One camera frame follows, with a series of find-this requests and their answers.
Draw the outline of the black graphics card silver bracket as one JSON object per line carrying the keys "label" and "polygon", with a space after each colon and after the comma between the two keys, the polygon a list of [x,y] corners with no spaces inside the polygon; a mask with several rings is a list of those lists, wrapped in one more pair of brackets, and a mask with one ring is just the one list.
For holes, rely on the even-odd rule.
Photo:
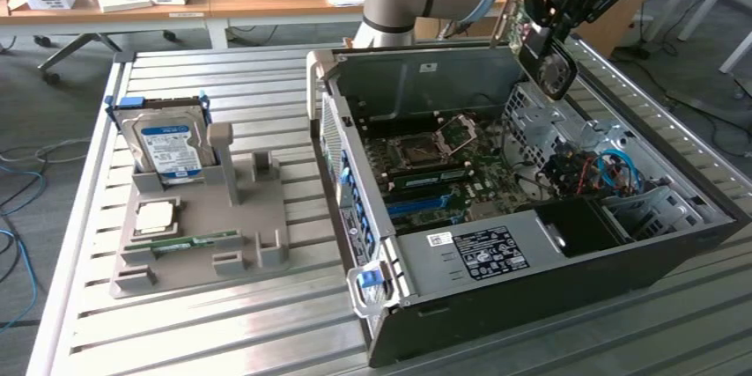
{"label": "black graphics card silver bracket", "polygon": [[563,43],[555,38],[555,26],[539,26],[529,18],[524,0],[507,0],[489,45],[509,45],[531,82],[552,100],[563,98],[577,76]]}

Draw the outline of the perforated metal drive cage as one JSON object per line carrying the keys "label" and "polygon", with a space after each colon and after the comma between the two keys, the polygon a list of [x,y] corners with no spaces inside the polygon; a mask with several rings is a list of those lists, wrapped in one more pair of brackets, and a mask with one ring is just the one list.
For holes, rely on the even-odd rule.
{"label": "perforated metal drive cage", "polygon": [[504,109],[528,160],[543,167],[560,144],[591,151],[597,134],[567,100],[552,100],[531,82],[515,84]]}

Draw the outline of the black CPU socket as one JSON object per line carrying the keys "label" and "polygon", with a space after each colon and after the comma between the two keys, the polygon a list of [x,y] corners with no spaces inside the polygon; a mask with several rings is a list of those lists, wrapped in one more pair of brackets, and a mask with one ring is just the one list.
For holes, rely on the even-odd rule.
{"label": "black CPU socket", "polygon": [[385,148],[389,169],[411,170],[447,163],[432,133],[388,138]]}

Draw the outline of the green motherboard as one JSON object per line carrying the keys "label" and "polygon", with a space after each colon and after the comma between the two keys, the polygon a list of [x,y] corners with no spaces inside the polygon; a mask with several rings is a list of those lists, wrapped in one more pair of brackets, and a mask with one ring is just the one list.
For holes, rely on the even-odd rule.
{"label": "green motherboard", "polygon": [[[452,156],[443,153],[447,159],[444,165],[411,170],[389,169],[387,139],[421,133],[432,133],[435,136],[441,125],[459,114],[465,114],[475,121],[476,140]],[[364,123],[359,131],[385,208],[389,203],[453,194],[443,209],[425,210],[397,217],[391,217],[388,214],[399,235],[511,214],[525,204],[537,201],[544,194],[543,184],[520,174],[523,168],[532,163],[525,160],[511,163],[503,157],[504,124],[500,118],[487,119],[471,111],[461,111],[455,115],[433,113],[423,118]],[[471,177],[463,181],[389,190],[388,183],[393,174],[457,167],[472,169]]]}

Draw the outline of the grey metal disk bay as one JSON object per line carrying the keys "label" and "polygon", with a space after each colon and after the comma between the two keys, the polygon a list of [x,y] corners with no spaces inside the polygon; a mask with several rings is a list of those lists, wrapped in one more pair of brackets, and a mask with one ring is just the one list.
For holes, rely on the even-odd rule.
{"label": "grey metal disk bay", "polygon": [[632,240],[647,240],[704,224],[697,211],[669,187],[629,197],[612,196],[601,204]]}

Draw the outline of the blue expansion slot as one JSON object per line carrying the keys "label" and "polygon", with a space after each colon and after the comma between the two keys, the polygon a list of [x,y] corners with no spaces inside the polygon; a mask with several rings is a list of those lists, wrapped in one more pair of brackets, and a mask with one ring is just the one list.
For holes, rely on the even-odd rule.
{"label": "blue expansion slot", "polygon": [[443,209],[452,197],[453,194],[447,194],[389,203],[387,205],[387,211],[391,217],[397,217],[425,210]]}

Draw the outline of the blue card retainer clips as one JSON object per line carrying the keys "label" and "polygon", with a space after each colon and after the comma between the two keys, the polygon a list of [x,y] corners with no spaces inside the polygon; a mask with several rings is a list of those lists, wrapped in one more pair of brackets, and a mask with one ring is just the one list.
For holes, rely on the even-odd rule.
{"label": "blue card retainer clips", "polygon": [[376,250],[371,223],[361,202],[361,194],[345,151],[341,152],[341,166],[337,176],[337,202],[345,235],[351,243],[355,262],[365,264]]}

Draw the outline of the grey power supply black label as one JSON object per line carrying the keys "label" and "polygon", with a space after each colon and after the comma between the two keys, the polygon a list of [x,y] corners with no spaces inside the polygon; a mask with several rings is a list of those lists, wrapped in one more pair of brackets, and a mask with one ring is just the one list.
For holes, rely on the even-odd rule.
{"label": "grey power supply black label", "polygon": [[567,260],[565,245],[535,210],[397,238],[401,269],[420,302],[552,269]]}

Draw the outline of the open grey black PC case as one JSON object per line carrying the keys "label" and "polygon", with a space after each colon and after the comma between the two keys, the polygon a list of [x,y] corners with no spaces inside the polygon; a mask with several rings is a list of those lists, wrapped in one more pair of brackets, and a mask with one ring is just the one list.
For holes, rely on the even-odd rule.
{"label": "open grey black PC case", "polygon": [[[577,76],[561,100],[589,122],[597,144],[591,151],[560,144],[543,167],[528,160],[504,112],[515,84],[531,82],[509,48],[460,42],[320,48],[308,54],[313,149],[372,367],[424,358],[485,335],[644,291],[751,222],[740,202],[740,196],[752,196],[747,178],[584,41],[568,40],[565,51]],[[511,163],[531,162],[520,174],[544,186],[541,198],[513,213],[535,210],[543,223],[556,227],[567,242],[567,260],[529,276],[420,302],[397,252],[397,238],[409,233],[399,235],[391,223],[359,127],[461,111],[503,120],[503,157]],[[375,254],[361,265],[353,260],[336,194],[343,151],[376,241]],[[632,240],[601,202],[657,187],[679,193],[704,224]],[[384,284],[363,290],[356,276],[371,269],[381,272]]]}

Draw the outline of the silver CPU chip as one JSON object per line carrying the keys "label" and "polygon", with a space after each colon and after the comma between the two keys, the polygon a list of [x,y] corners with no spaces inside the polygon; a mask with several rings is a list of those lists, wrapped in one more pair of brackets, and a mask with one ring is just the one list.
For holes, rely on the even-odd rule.
{"label": "silver CPU chip", "polygon": [[133,227],[135,236],[155,235],[173,229],[175,206],[169,202],[152,202],[140,206]]}

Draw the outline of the green RAM stick white label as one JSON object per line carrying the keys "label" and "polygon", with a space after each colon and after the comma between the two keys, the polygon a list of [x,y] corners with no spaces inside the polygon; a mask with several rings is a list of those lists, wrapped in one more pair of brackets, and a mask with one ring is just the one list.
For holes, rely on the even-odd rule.
{"label": "green RAM stick white label", "polygon": [[135,251],[137,249],[148,248],[156,253],[171,251],[189,250],[197,247],[211,246],[219,240],[229,239],[233,236],[240,236],[241,233],[236,230],[225,232],[215,232],[193,237],[177,237],[165,240],[153,240],[139,244],[132,244],[124,247],[125,251]]}

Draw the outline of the grey plastic parts rack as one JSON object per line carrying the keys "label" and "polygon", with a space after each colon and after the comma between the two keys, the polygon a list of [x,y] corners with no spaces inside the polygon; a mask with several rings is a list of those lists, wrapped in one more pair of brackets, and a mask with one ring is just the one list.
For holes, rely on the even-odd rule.
{"label": "grey plastic parts rack", "polygon": [[[204,284],[249,278],[289,268],[289,236],[280,163],[268,151],[233,159],[232,126],[213,123],[208,143],[219,160],[196,182],[167,187],[155,173],[133,175],[123,235],[115,256],[111,294],[127,298]],[[175,206],[169,232],[135,236],[136,212],[152,202]],[[240,236],[183,251],[156,253],[124,247],[153,240],[236,230]]]}

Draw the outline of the hard disk with blue bracket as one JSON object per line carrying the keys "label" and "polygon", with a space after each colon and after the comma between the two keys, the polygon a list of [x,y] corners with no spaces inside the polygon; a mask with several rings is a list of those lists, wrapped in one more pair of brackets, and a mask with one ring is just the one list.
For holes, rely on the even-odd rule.
{"label": "hard disk with blue bracket", "polygon": [[197,180],[203,169],[217,164],[208,143],[211,101],[204,93],[171,99],[107,96],[104,104],[139,173],[155,173],[164,185],[175,185]]}

